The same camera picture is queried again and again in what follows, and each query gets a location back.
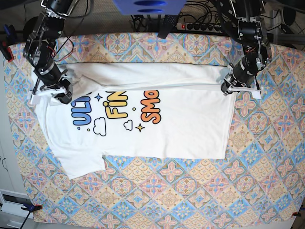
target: printed graphic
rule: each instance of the printed graphic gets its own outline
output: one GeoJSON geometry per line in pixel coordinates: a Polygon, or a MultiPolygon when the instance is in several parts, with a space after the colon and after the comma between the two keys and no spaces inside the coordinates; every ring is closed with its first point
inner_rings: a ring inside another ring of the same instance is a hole
{"type": "Polygon", "coordinates": [[[152,120],[153,124],[158,124],[161,121],[160,109],[155,108],[154,105],[160,102],[159,92],[157,90],[144,91],[146,99],[141,100],[141,104],[145,107],[142,108],[141,120],[149,122],[152,120]]]}
{"type": "Polygon", "coordinates": [[[124,127],[126,130],[132,130],[132,120],[128,120],[126,123],[124,123],[124,127]]]}
{"type": "Polygon", "coordinates": [[[136,127],[140,132],[142,129],[144,129],[145,127],[141,126],[141,123],[139,124],[139,126],[136,127]]]}
{"type": "Polygon", "coordinates": [[[103,105],[105,106],[105,112],[107,115],[107,118],[127,118],[128,114],[125,112],[120,113],[118,108],[120,106],[127,106],[127,100],[128,96],[123,95],[125,92],[107,92],[111,93],[107,100],[103,102],[103,105]]]}
{"type": "Polygon", "coordinates": [[[100,101],[100,99],[102,99],[102,97],[100,96],[100,94],[97,94],[97,96],[95,96],[95,98],[97,99],[98,102],[100,101]]]}
{"type": "Polygon", "coordinates": [[[106,136],[106,120],[104,117],[100,117],[94,120],[93,132],[96,135],[106,136]]]}
{"type": "Polygon", "coordinates": [[[91,122],[91,117],[88,113],[92,111],[90,105],[90,97],[83,96],[71,103],[73,118],[80,118],[81,120],[74,120],[74,125],[88,125],[91,122]]]}

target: sparkle graphic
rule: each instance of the sparkle graphic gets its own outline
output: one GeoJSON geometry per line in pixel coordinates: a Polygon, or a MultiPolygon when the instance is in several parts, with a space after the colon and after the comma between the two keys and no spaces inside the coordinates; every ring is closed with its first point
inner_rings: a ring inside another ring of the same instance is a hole
{"type": "Polygon", "coordinates": [[[140,132],[141,132],[142,129],[144,129],[144,127],[141,126],[141,123],[140,123],[139,126],[137,126],[136,128],[137,128],[140,132]]]}
{"type": "Polygon", "coordinates": [[[95,98],[97,99],[97,101],[100,101],[100,99],[101,99],[102,97],[100,96],[100,94],[97,94],[97,96],[96,96],[95,98]]]}

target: floor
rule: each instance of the floor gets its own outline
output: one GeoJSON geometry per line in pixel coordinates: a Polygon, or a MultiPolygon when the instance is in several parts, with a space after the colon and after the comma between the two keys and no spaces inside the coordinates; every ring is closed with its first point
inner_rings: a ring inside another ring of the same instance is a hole
{"type": "MultiPolygon", "coordinates": [[[[81,15],[85,11],[85,1],[80,1],[79,5],[75,9],[75,15],[81,15]]],[[[274,3],[267,3],[266,15],[269,16],[271,9],[277,10],[281,8],[274,3]]],[[[25,21],[32,17],[37,16],[42,10],[40,1],[35,1],[23,5],[19,5],[7,10],[0,10],[0,28],[4,24],[13,24],[16,30],[23,30],[25,21]]],[[[198,6],[189,7],[185,6],[182,9],[185,14],[192,14],[194,16],[201,15],[201,9],[198,6]]],[[[65,31],[70,34],[75,26],[79,23],[77,20],[67,20],[65,24],[65,31]]],[[[186,22],[193,22],[193,19],[188,17],[186,22]]],[[[305,14],[297,12],[295,23],[290,27],[294,33],[299,33],[301,29],[305,28],[305,14]]],[[[107,32],[132,32],[132,22],[130,16],[122,16],[112,0],[95,0],[95,6],[93,13],[84,19],[82,26],[76,31],[76,35],[81,34],[95,34],[95,33],[107,33],[107,32]]],[[[304,50],[304,46],[298,45],[297,49],[304,50]]]]}

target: cloud graphic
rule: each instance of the cloud graphic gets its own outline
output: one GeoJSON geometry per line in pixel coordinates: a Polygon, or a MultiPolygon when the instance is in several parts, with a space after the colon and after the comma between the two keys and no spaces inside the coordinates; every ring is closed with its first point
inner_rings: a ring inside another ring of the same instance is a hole
{"type": "Polygon", "coordinates": [[[124,127],[126,130],[132,130],[132,120],[128,120],[126,123],[124,123],[124,127]]]}
{"type": "Polygon", "coordinates": [[[93,132],[96,135],[106,136],[106,120],[103,117],[94,120],[93,132]]]}

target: patterned tablecloth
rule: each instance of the patterned tablecloth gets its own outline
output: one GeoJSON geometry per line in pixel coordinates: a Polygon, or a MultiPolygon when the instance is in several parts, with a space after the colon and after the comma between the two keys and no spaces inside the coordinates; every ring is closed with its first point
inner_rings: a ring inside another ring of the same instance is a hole
{"type": "MultiPolygon", "coordinates": [[[[182,62],[226,66],[242,56],[226,37],[154,33],[75,36],[72,62],[182,62]]],[[[36,222],[95,228],[232,228],[289,220],[305,197],[305,53],[272,46],[258,75],[262,100],[237,97],[224,160],[107,156],[106,170],[68,180],[27,100],[24,45],[4,61],[5,92],[24,186],[36,222]]],[[[66,45],[60,57],[70,51],[66,45]]]]}

